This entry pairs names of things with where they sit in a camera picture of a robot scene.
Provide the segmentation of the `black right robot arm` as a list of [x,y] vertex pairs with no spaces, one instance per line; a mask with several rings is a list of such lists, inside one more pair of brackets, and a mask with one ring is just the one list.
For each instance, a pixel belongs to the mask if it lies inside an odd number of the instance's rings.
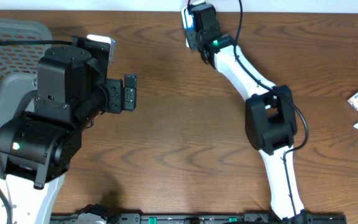
[[276,86],[244,56],[238,37],[223,34],[217,12],[205,1],[188,2],[181,11],[187,47],[197,50],[204,63],[223,74],[245,101],[245,131],[260,153],[270,186],[273,222],[301,223],[301,202],[293,167],[297,150],[296,116],[302,113],[288,86]]

